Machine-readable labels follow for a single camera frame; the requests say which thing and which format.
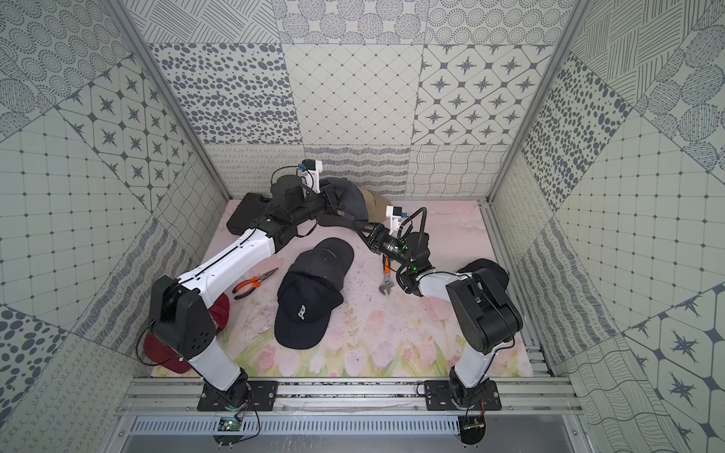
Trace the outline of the dark grey baseball cap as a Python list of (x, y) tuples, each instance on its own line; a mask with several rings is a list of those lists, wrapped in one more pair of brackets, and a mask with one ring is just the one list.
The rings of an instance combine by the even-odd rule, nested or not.
[(320, 190), (332, 189), (338, 194), (337, 207), (321, 213), (317, 223), (321, 227), (353, 228), (369, 221), (366, 200), (361, 189), (342, 177), (326, 177), (320, 181)]

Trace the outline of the beige baseball cap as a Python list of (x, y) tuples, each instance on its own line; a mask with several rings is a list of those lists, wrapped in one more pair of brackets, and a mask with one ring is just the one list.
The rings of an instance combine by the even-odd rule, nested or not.
[(384, 196), (373, 194), (366, 189), (361, 189), (361, 193), (364, 205), (366, 205), (368, 222), (383, 224), (387, 219), (386, 210), (391, 205), (390, 201)]

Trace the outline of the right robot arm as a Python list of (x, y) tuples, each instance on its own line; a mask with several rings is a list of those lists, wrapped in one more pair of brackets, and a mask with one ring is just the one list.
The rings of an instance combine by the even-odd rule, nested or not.
[(358, 236), (371, 252), (398, 264), (394, 275), (404, 292), (449, 302), (466, 341), (449, 372), (449, 398), (462, 409), (485, 403), (494, 393), (489, 371), (496, 356), (515, 347), (523, 328), (523, 318), (506, 293), (506, 271), (490, 260), (471, 272), (435, 269), (424, 228), (392, 233), (375, 224)]

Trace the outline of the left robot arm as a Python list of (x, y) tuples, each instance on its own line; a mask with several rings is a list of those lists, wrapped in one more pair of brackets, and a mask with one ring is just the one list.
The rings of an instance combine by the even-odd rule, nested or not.
[(222, 349), (209, 310), (243, 274), (270, 258), (298, 235), (299, 225), (337, 213), (346, 190), (330, 183), (312, 189), (285, 175), (271, 196), (249, 193), (230, 218), (240, 237), (197, 268), (151, 288), (148, 331), (204, 379), (204, 390), (227, 409), (248, 402), (247, 373)]

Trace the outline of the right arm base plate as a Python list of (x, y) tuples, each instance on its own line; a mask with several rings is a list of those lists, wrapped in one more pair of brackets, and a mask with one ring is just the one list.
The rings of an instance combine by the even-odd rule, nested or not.
[(438, 379), (423, 382), (423, 398), (428, 411), (500, 411), (502, 404), (497, 384), (486, 379), (473, 388), (457, 382)]

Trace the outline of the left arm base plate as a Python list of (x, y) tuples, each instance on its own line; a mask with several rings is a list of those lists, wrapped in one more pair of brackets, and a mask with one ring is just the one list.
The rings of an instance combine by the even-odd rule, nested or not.
[(278, 381), (240, 381), (221, 391), (204, 381), (198, 411), (239, 411), (250, 404), (256, 411), (273, 411)]

